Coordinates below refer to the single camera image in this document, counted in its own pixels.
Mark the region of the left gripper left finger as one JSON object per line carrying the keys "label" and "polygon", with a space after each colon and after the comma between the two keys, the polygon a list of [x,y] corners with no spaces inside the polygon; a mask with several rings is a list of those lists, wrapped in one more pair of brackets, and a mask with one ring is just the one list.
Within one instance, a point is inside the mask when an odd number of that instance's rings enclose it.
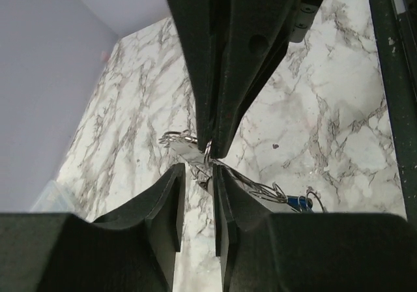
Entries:
{"label": "left gripper left finger", "polygon": [[1,215],[2,291],[171,291],[185,166],[93,222],[72,213]]}

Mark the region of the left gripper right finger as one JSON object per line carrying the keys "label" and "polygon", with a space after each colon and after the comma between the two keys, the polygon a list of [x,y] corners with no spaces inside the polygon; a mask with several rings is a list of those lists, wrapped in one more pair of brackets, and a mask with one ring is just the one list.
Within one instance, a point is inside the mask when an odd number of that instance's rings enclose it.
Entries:
{"label": "left gripper right finger", "polygon": [[271,212],[213,169],[224,291],[415,291],[416,230],[372,213]]}

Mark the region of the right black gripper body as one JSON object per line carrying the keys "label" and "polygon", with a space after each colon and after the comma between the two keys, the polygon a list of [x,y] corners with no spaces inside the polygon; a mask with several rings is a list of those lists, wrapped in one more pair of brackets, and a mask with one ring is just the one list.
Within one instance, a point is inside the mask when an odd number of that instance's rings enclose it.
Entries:
{"label": "right black gripper body", "polygon": [[323,0],[301,0],[290,42],[300,43],[310,30]]}

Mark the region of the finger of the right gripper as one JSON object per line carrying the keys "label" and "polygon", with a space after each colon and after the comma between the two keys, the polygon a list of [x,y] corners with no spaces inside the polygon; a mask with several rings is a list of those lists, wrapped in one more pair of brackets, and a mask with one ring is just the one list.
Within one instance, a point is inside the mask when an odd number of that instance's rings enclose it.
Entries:
{"label": "finger of the right gripper", "polygon": [[[231,0],[226,72],[235,105],[232,138],[244,114],[285,57],[300,2]],[[213,150],[213,156],[224,158],[228,152]]]}
{"label": "finger of the right gripper", "polygon": [[235,105],[227,87],[231,0],[166,0],[195,98],[198,147],[230,149]]}

